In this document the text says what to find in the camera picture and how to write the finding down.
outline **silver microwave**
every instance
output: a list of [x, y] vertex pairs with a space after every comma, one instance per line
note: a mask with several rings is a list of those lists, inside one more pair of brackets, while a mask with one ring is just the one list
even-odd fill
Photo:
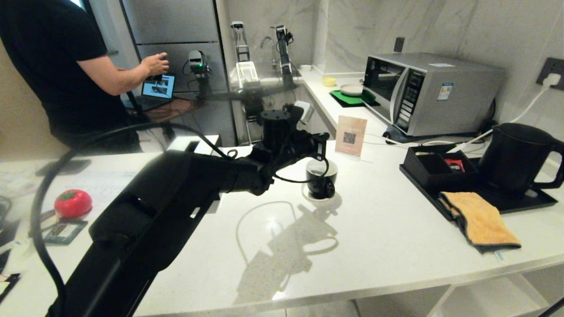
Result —
[[474, 133], [504, 77], [499, 67], [428, 53], [369, 56], [363, 100], [405, 135]]

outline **refrigerator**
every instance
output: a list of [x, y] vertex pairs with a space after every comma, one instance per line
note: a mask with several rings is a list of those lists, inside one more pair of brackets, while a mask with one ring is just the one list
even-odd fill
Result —
[[[228, 91], [228, 81], [214, 0], [121, 0], [125, 20], [141, 61], [167, 52], [170, 72], [177, 75], [176, 95], [192, 96], [199, 86], [186, 63], [192, 50], [202, 51], [211, 69], [213, 93]], [[224, 146], [235, 145], [233, 111], [229, 101], [213, 101], [174, 122], [220, 134]]]

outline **kettle handle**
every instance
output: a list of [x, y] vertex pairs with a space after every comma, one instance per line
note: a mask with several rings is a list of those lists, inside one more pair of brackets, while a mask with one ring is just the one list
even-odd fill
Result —
[[542, 188], [558, 188], [564, 183], [564, 142], [559, 140], [554, 140], [552, 145], [552, 151], [560, 153], [562, 156], [562, 161], [560, 162], [560, 168], [556, 173], [556, 178], [549, 183], [533, 183], [531, 188], [542, 189]]

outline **yellow bowl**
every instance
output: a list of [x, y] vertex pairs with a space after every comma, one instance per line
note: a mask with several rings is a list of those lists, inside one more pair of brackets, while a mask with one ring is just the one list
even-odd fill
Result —
[[337, 79], [333, 77], [323, 77], [321, 83], [325, 87], [333, 87], [337, 84]]

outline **yellow cloth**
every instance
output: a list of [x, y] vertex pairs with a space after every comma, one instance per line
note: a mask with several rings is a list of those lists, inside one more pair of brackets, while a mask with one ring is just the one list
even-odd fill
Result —
[[439, 202], [452, 213], [466, 238], [481, 252], [520, 248], [499, 210], [475, 192], [441, 192]]

